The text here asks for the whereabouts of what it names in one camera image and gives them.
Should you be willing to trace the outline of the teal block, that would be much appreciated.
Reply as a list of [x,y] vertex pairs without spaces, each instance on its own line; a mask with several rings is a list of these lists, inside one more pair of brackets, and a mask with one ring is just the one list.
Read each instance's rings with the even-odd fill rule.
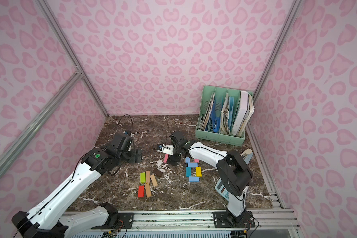
[[191,177],[191,169],[192,167],[186,167],[186,177]]

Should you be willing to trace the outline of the dark brown block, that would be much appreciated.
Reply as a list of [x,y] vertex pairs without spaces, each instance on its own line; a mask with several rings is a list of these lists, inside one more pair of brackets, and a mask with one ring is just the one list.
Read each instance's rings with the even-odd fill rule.
[[157,168],[154,168],[152,172],[158,177],[161,177],[163,175],[163,172]]

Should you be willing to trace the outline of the green block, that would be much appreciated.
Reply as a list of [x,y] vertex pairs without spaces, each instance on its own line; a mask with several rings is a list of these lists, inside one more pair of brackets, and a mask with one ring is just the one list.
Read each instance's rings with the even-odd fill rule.
[[140,183],[141,184],[146,183],[146,173],[145,172],[140,173]]

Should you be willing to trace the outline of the yellow block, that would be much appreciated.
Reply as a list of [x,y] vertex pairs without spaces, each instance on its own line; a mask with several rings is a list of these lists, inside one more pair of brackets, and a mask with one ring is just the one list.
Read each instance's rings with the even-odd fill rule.
[[201,167],[196,167],[195,169],[196,169],[196,176],[202,177]]

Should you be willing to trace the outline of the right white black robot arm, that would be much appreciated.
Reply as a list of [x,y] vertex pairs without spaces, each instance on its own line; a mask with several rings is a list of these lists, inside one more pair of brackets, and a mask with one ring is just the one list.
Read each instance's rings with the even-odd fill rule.
[[169,136],[171,147],[167,162],[180,163],[182,158],[190,157],[202,161],[217,169],[222,185],[229,192],[227,212],[229,217],[238,222],[246,211],[246,195],[253,178],[253,172],[241,154],[236,150],[220,151],[196,140],[184,137],[181,131]]

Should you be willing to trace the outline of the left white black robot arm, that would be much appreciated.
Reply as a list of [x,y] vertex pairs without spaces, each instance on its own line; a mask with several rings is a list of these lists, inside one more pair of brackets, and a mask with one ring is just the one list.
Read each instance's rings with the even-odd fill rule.
[[133,213],[119,213],[109,202],[75,215],[65,211],[98,178],[123,163],[141,162],[141,154],[133,146],[130,131],[116,133],[109,143],[85,153],[72,174],[38,205],[17,212],[12,217],[17,232],[24,238],[70,238],[88,229],[130,229]]

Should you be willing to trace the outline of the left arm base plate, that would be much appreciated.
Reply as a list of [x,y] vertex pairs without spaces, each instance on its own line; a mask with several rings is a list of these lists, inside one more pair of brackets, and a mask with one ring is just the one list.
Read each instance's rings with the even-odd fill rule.
[[134,213],[118,212],[109,216],[107,221],[108,229],[117,230],[122,229],[131,229],[134,220]]

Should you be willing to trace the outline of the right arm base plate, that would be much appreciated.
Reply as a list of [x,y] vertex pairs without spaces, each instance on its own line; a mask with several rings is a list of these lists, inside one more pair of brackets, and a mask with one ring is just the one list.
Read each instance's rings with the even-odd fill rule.
[[235,217],[229,211],[212,212],[211,218],[215,228],[255,228],[255,219],[250,211],[244,211]]

